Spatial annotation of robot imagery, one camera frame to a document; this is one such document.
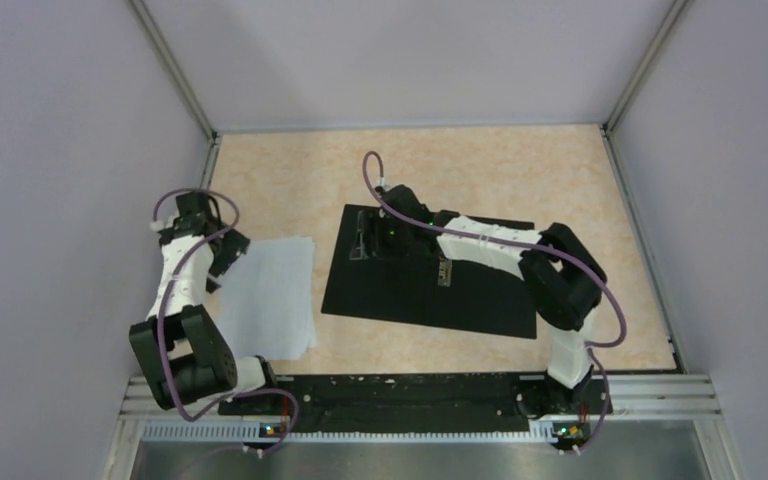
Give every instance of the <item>speckled tabletop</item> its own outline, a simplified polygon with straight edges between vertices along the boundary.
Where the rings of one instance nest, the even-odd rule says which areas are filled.
[[[320,313],[346,203],[374,204],[361,159],[376,150],[388,183],[404,183],[432,210],[569,225],[608,275],[628,318],[623,345],[597,355],[608,369],[674,368],[631,226],[596,125],[393,129],[226,135],[211,188],[240,206],[238,228],[252,239],[310,236],[318,346],[278,373],[537,371],[550,339],[421,327]],[[230,215],[223,209],[224,215]],[[222,291],[208,302],[218,318]],[[618,325],[607,302],[597,340]]]

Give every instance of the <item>wire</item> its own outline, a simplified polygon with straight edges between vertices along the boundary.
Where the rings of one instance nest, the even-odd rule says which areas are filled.
[[[166,333],[165,333],[165,325],[164,325],[166,323],[165,322],[166,309],[168,307],[169,297],[172,294],[172,290],[175,286],[175,279],[177,278],[178,274],[181,273],[181,270],[184,268],[184,265],[186,265],[187,261],[190,259],[190,257],[193,256],[196,250],[198,250],[208,242],[211,242],[214,239],[219,238],[225,233],[231,231],[234,227],[237,226],[237,222],[240,221],[240,209],[237,208],[237,204],[234,203],[233,200],[231,200],[230,198],[228,198],[227,196],[221,193],[214,192],[207,189],[200,189],[200,188],[177,188],[175,190],[165,193],[162,197],[160,197],[160,199],[154,205],[154,211],[152,212],[152,220],[157,221],[158,212],[160,211],[160,206],[163,204],[163,202],[167,198],[171,197],[172,195],[177,195],[179,193],[185,193],[185,192],[202,192],[208,195],[221,198],[222,200],[227,202],[228,205],[231,206],[231,209],[234,211],[234,220],[228,226],[220,230],[217,230],[216,232],[213,232],[212,234],[196,242],[195,245],[190,247],[190,249],[184,253],[184,255],[181,257],[181,260],[178,262],[178,264],[175,265],[175,268],[172,271],[172,276],[169,279],[169,282],[166,284],[166,288],[163,290],[163,296],[160,299],[160,307],[158,308],[158,312],[157,312],[157,343],[158,345],[166,344]],[[229,393],[227,395],[222,395],[213,399],[213,401],[208,403],[203,409],[201,409],[195,415],[190,415],[187,412],[187,410],[184,409],[184,405],[181,402],[181,395],[178,393],[178,388],[175,386],[175,379],[172,376],[172,366],[169,363],[169,354],[166,352],[165,348],[160,349],[160,363],[161,363],[161,366],[163,367],[163,376],[166,379],[166,384],[167,384],[167,387],[169,388],[169,396],[172,397],[172,403],[175,404],[175,409],[178,411],[178,414],[181,415],[181,418],[183,418],[188,422],[195,422],[196,420],[204,416],[204,414],[207,413],[216,404],[227,399],[251,398],[251,397],[258,397],[262,395],[283,395],[284,397],[288,398],[290,402],[292,402],[293,404],[293,416],[290,418],[290,424],[288,425],[284,434],[279,438],[278,442],[272,445],[271,447],[267,448],[266,450],[264,450],[263,455],[267,455],[275,451],[275,449],[284,442],[284,439],[287,438],[287,435],[289,435],[290,432],[292,432],[293,427],[296,426],[296,422],[298,421],[299,411],[300,411],[299,401],[296,399],[296,397],[292,393],[288,392],[287,390],[282,390],[279,388],[263,388],[260,390],[254,390],[250,392]]]
[[[290,416],[290,402],[287,401],[287,397],[284,397],[284,411],[281,413],[281,431],[287,431],[287,422],[285,418]]]
[[[585,442],[584,445],[582,445],[578,449],[578,453],[581,453],[584,450],[588,449],[592,444],[593,440],[599,436],[599,432],[602,431],[602,424],[605,421],[605,416],[608,414],[608,405],[610,404],[610,400],[611,400],[611,392],[608,386],[608,374],[607,372],[605,372],[605,368],[602,366],[602,363],[599,362],[599,360],[596,358],[596,355],[593,354],[593,347],[614,348],[620,345],[622,342],[624,342],[626,336],[628,335],[628,324],[625,319],[625,314],[623,314],[622,308],[620,307],[620,304],[617,301],[616,297],[614,297],[613,292],[611,292],[611,289],[608,288],[608,285],[605,284],[605,282],[603,282],[601,278],[599,278],[599,275],[597,275],[596,272],[594,272],[593,269],[588,267],[584,262],[556,248],[552,248],[546,245],[538,245],[535,243],[516,242],[513,240],[506,240],[504,238],[487,237],[487,236],[478,235],[471,232],[462,232],[459,230],[452,230],[452,229],[440,227],[437,225],[428,225],[418,220],[414,220],[413,218],[410,218],[407,215],[403,215],[402,213],[400,213],[399,211],[397,211],[396,209],[388,205],[387,202],[385,202],[384,199],[381,198],[381,195],[379,195],[378,192],[376,192],[375,189],[372,187],[372,183],[369,181],[369,172],[367,172],[368,170],[367,165],[369,163],[370,157],[375,157],[375,159],[378,161],[378,175],[380,178],[384,177],[384,161],[381,160],[381,156],[378,155],[377,152],[369,151],[366,153],[366,155],[363,156],[363,181],[364,183],[366,183],[366,188],[369,190],[370,195],[372,195],[372,197],[378,202],[378,204],[381,205],[381,208],[383,208],[385,212],[389,213],[393,217],[398,218],[399,220],[405,223],[408,223],[410,225],[424,228],[432,232],[449,234],[449,235],[458,235],[461,237],[472,238],[474,240],[480,240],[483,242],[490,242],[498,245],[505,245],[508,247],[527,248],[530,250],[536,250],[538,252],[548,253],[549,255],[553,255],[557,258],[560,258],[561,260],[565,260],[571,263],[572,265],[575,265],[578,269],[584,272],[585,275],[590,277],[590,280],[592,280],[593,283],[595,283],[596,286],[599,287],[599,289],[602,290],[602,292],[605,294],[605,298],[608,299],[608,302],[611,304],[611,307],[614,309],[614,312],[616,312],[617,314],[617,319],[619,320],[619,324],[620,324],[620,332],[616,340],[612,340],[609,342],[594,342],[590,340],[584,342],[584,346],[587,348],[587,354],[590,356],[590,359],[593,361],[593,363],[599,367],[599,371],[602,373],[602,378],[605,385],[605,399],[602,402],[602,412],[599,415],[599,420],[596,421],[596,426],[593,428],[593,433],[590,435],[590,438],[587,440],[587,442]]]
[[[588,417],[587,402],[582,400],[581,406],[578,409],[578,424],[584,425],[585,423],[587,423],[587,417]]]

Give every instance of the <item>white paper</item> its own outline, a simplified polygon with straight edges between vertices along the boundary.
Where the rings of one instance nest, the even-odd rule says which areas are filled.
[[[235,358],[298,360],[316,345],[313,239],[253,241],[220,281],[217,326]]]

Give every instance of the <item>gray wall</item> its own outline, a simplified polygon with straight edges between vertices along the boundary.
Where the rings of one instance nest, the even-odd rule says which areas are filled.
[[[619,144],[685,355],[768,478],[768,1],[695,2]]]
[[[124,0],[0,1],[0,479],[98,478],[205,153]]]
[[[220,130],[605,120],[671,0],[147,0]]]

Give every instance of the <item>black board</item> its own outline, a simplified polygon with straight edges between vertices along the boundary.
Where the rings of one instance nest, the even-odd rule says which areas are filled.
[[[351,260],[358,214],[376,207],[346,205],[340,221],[322,313],[450,328],[518,338],[536,338],[534,304],[522,280],[467,261],[452,262],[449,286],[439,286],[439,261]],[[530,222],[470,217],[522,230]]]
[[[523,432],[528,419],[602,409],[601,378],[572,398],[541,372],[388,375],[293,375],[277,387],[301,403],[294,432],[460,433]],[[219,403],[219,415],[279,415],[283,402]]]

